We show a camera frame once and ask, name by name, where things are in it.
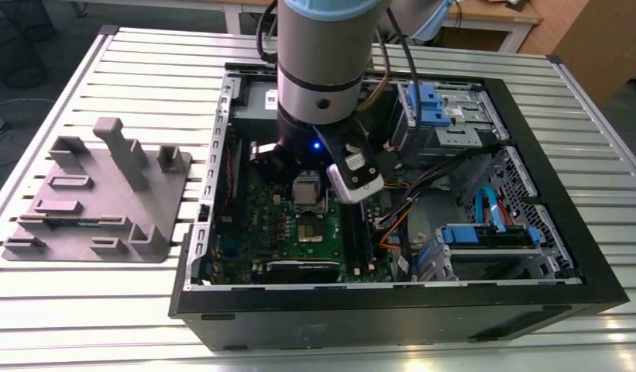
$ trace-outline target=blue latch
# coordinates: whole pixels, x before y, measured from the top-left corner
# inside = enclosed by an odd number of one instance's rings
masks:
[[[535,246],[539,246],[542,244],[542,233],[538,231],[538,229],[534,226],[530,226],[527,229],[528,236],[532,238],[532,243]]]
[[[426,246],[423,249],[422,253],[419,254],[418,258],[418,265],[420,266],[423,264],[423,261],[428,258],[428,254],[431,253],[431,246]]]
[[[474,226],[450,226],[442,229],[444,243],[479,243],[479,236]]]
[[[408,85],[410,105],[412,110],[418,109],[418,95],[414,84]],[[451,117],[444,113],[442,102],[444,99],[438,94],[435,87],[430,85],[419,85],[419,96],[422,99],[422,126],[450,126]]]

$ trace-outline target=wooden desk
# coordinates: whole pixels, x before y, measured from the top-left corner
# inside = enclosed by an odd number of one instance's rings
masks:
[[[83,2],[219,10],[226,16],[227,32],[240,35],[240,15],[244,12],[263,13],[271,0],[83,0]],[[522,12],[516,12],[506,8],[504,3],[490,3],[487,0],[460,0],[460,4],[463,6],[463,24],[460,27],[507,32],[508,36],[499,51],[506,53],[518,52],[534,25],[538,25],[543,20],[536,9],[527,5]],[[456,19],[458,8],[454,6],[444,26],[455,27]]]
[[[240,34],[239,15],[243,12],[263,13],[270,0],[224,0],[226,26],[228,33]],[[527,5],[522,12],[506,8],[506,3],[491,3],[487,0],[462,0],[464,29],[486,29],[504,31],[508,36],[502,43],[500,52],[515,53],[523,45],[534,25],[540,24],[543,17],[536,9]],[[450,10],[446,27],[455,27],[458,6]]]

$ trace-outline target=motherboard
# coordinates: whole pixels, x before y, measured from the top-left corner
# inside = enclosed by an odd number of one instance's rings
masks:
[[[216,258],[206,265],[214,282],[392,281],[391,254],[372,249],[375,218],[383,212],[378,197],[360,205],[340,204],[312,171],[290,186],[268,184],[251,172],[246,189],[244,202],[222,218]],[[360,243],[371,249],[362,250]]]

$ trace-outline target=aluminum table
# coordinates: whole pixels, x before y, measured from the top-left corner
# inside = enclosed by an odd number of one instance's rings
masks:
[[[196,215],[227,61],[256,62],[251,36],[105,27],[0,191],[0,367],[196,371],[636,371],[636,158],[570,72],[547,58],[414,48],[420,72],[503,78],[607,255],[631,303],[510,342],[212,353],[167,316],[183,233]],[[403,51],[391,62],[407,70]],[[376,67],[380,51],[374,47]],[[103,146],[117,116],[145,148],[175,143],[194,162],[171,257],[157,264],[10,262],[17,228],[59,135]]]

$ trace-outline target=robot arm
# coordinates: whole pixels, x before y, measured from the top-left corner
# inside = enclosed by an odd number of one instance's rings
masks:
[[[436,14],[442,8],[430,3]],[[375,28],[390,5],[391,0],[279,0],[278,4],[279,144],[298,163],[308,164],[315,154],[307,149],[319,139],[334,160],[326,173],[347,204],[384,187],[355,108]]]

